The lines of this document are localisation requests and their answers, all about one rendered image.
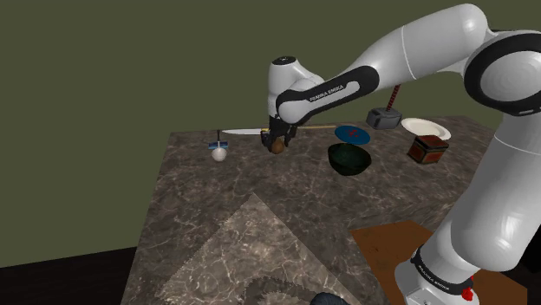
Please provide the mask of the blue plate with red mark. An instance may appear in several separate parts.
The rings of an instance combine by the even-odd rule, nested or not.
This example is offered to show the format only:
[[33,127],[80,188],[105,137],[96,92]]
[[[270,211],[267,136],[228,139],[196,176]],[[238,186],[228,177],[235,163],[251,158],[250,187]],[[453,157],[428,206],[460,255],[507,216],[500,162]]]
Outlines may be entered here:
[[335,129],[336,137],[352,145],[365,145],[371,140],[370,135],[360,127],[339,126]]

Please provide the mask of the brown robot stand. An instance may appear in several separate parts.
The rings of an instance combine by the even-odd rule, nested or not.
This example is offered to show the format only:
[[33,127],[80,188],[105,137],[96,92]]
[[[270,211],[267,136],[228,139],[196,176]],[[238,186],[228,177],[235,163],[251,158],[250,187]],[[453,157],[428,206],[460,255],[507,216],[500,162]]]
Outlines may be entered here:
[[[395,282],[394,270],[432,232],[413,221],[404,221],[352,230],[351,235],[391,305],[406,305]],[[478,271],[473,277],[473,290],[480,305],[527,305],[527,289],[498,272]]]

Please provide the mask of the white plate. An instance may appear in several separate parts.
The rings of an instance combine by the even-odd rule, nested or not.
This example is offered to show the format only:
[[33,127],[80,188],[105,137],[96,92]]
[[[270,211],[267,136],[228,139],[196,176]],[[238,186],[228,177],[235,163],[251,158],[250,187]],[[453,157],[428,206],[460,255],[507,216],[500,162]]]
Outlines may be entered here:
[[449,140],[452,137],[449,130],[430,120],[405,118],[401,121],[401,125],[416,136],[435,135],[442,140]]

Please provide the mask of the dark round object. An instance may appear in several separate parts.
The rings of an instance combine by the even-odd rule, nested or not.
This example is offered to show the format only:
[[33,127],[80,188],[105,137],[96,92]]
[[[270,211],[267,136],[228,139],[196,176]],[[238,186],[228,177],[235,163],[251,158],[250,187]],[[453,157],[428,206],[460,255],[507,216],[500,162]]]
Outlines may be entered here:
[[328,292],[316,294],[310,301],[310,305],[350,305],[339,295],[334,295]]

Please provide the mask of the dark green bowl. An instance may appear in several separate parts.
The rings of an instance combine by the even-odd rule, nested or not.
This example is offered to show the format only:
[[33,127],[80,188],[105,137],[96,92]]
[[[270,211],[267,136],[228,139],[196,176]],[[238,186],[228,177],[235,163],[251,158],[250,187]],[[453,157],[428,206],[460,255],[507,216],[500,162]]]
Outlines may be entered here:
[[371,155],[359,146],[337,143],[328,148],[330,166],[343,176],[364,172],[372,164]]

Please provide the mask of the brown red chest box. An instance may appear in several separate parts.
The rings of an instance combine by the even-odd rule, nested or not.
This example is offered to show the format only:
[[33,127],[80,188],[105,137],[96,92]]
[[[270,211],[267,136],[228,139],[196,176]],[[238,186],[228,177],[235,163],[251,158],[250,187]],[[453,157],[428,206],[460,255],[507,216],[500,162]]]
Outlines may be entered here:
[[448,147],[448,143],[436,135],[416,136],[407,156],[418,164],[438,163]]

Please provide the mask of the white ball tool with blue bar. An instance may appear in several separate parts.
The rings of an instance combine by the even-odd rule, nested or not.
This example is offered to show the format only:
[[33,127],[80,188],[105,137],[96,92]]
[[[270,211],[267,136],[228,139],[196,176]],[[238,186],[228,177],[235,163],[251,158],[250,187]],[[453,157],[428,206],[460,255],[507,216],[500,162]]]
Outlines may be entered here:
[[212,158],[217,162],[222,162],[227,157],[227,149],[229,148],[228,142],[221,139],[221,131],[217,131],[217,138],[215,141],[210,142],[207,147],[211,150]]

